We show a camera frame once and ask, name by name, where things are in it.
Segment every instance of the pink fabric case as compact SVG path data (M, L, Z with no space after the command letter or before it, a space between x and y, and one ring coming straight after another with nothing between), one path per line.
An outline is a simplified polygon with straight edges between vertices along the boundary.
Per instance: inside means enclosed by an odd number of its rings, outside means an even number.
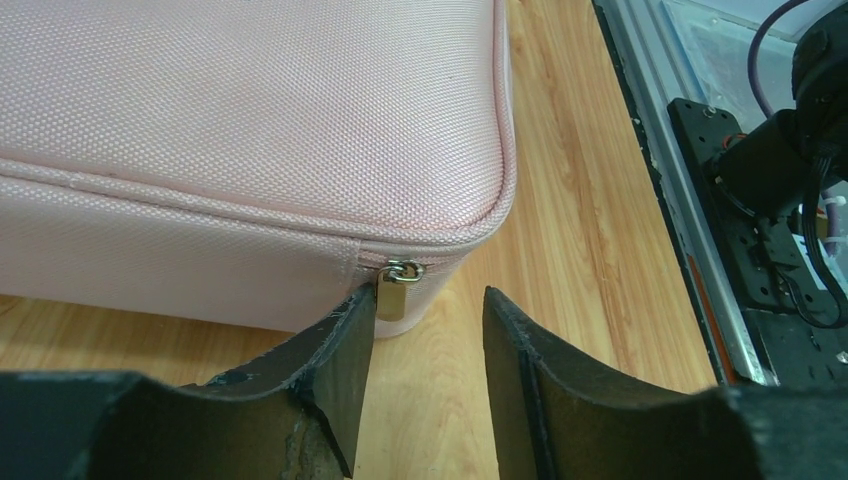
M503 0L2 2L0 292L296 332L410 260L407 331L512 204L508 52Z

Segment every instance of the zipper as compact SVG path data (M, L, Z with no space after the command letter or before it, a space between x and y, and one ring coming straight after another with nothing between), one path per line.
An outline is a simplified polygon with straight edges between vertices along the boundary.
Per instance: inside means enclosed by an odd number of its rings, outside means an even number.
M424 278L427 268L412 260L389 260L377 272L377 317L397 322L406 316L409 287Z

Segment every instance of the wood grain surface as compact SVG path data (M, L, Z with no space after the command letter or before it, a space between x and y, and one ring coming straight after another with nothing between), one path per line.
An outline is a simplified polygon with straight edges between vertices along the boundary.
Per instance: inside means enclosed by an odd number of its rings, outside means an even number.
M715 383L589 0L510 0L519 187L503 229L424 322L375 345L357 479L497 478L483 289L595 358ZM0 368L130 368L204 382L286 334L0 297Z

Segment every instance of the wire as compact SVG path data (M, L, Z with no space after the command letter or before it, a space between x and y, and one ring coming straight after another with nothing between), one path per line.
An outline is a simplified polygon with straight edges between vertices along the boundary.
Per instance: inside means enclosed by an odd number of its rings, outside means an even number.
M771 13L763 23L757 28L757 31L754 33L754 39L751 40L751 46L748 47L748 83L751 85L751 92L754 94L754 99L757 101L757 104L760 106L760 109L763 111L763 115L766 118L771 118L774 115L774 110L771 108L771 105L768 103L768 99L766 99L765 92L763 91L763 86L760 83L760 73L757 69L757 59L760 54L760 46L763 43L763 40L766 37L766 34L771 27L780 20L780 17L786 15L787 12L792 10L793 8L807 3L809 0L789 0L781 6L777 7L777 9ZM821 192L822 198L830 198L833 196L830 190L824 190ZM834 205L827 205L825 207L827 210L827 236L828 237L838 237L839 232L839 211ZM838 252L838 247L836 244L826 244L825 249L829 256L835 256Z
M763 86L760 83L760 74L757 70L757 57L760 54L760 45L762 45L763 40L766 38L768 31L771 30L771 27L780 20L780 17L784 16L788 11L798 5L802 5L809 1L810 0L789 0L783 5L777 7L777 10L773 11L771 15L763 20L760 28L758 28L754 33L754 39L751 40L751 46L748 47L748 83L751 84L751 91L754 93L754 99L757 101L757 104L760 106L760 109L763 111L766 118L771 118L771 116L774 115L774 110L772 110L771 105L769 105L768 100L766 100L765 92L763 92Z
M780 268L777 269L778 275L783 279L789 287L789 295L792 302L798 309L798 314L801 318L816 328L837 329L848 325L848 297L842 290L842 286L836 280L836 277L831 273L830 268L824 261L821 248L819 247L818 233L816 230L816 210L818 207L819 193L822 191L824 181L830 173L830 166L833 162L834 154L831 152L816 155L813 161L812 175L810 183L807 186L807 191L804 193L804 208L801 213L801 230L804 236L804 244L807 247L807 255L810 258L810 264L813 266L813 271L818 275L825 289L833 297L837 307L836 321L833 323L824 323L817 320L807 307L806 297L801 295L801 290L797 282Z

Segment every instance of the black cable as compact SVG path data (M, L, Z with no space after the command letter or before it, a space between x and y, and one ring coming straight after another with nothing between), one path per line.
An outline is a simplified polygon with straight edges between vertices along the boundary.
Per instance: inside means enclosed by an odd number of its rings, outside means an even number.
M801 230L804 236L804 244L807 247L807 255L810 257L810 263L813 266L813 271L818 275L825 289L833 297L837 307L836 321L833 323L823 323L817 320L807 307L807 301L801 295L801 289L797 282L792 279L786 272L780 268L777 269L778 275L789 287L789 295L792 302L798 308L798 314L801 318L816 328L836 329L848 325L848 297L842 290L842 286L836 280L836 277L831 273L830 268L824 261L821 248L819 247L819 238L816 231L816 216L819 205L819 194L821 193L825 179L830 173L830 166L833 162L833 152L820 153L815 156L813 161L813 169L810 176L810 181L807 186L807 191L804 193L803 212L801 213Z

